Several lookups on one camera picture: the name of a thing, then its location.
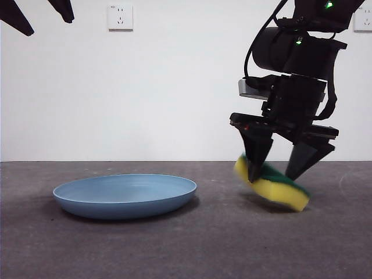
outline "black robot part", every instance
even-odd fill
[[[65,22],[72,23],[74,20],[74,13],[70,0],[48,1],[55,10],[61,14]],[[0,1],[0,19],[26,36],[34,34],[33,28],[14,0]]]
[[[241,95],[265,99],[262,116],[233,113],[230,117],[231,125],[243,138],[250,182],[260,177],[274,133],[294,145],[286,170],[286,175],[293,180],[334,151],[329,140],[336,139],[339,133],[337,129],[313,122],[329,118],[335,109],[334,65],[338,52],[347,45],[334,40],[334,35],[324,39],[313,37],[309,32],[339,33],[348,29],[353,12],[364,1],[295,0],[293,17],[277,19],[277,13],[287,2],[280,1],[253,40],[245,60],[246,88]],[[267,27],[272,20],[277,27]],[[262,69],[284,74],[249,76],[251,55]],[[326,86],[328,101],[317,116]]]

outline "yellow sponge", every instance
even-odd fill
[[[310,200],[310,194],[301,186],[279,171],[264,163],[262,175],[254,183],[248,180],[248,168],[245,155],[242,155],[235,164],[235,172],[246,181],[260,196],[279,202],[291,209],[301,212]]]

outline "blue plate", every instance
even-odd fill
[[[161,174],[122,174],[62,184],[53,194],[72,214],[107,220],[143,218],[176,210],[195,194],[195,182]]]

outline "gray carpet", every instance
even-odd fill
[[[275,163],[283,170],[285,164]],[[1,164],[1,278],[372,278],[372,162],[320,163],[292,213],[256,196],[231,162]],[[80,178],[163,173],[197,182],[173,213],[93,221],[52,190]]]

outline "wall outlet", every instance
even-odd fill
[[[372,31],[372,6],[361,6],[356,10],[354,31]]]
[[[133,6],[110,5],[107,11],[109,31],[133,31]]]

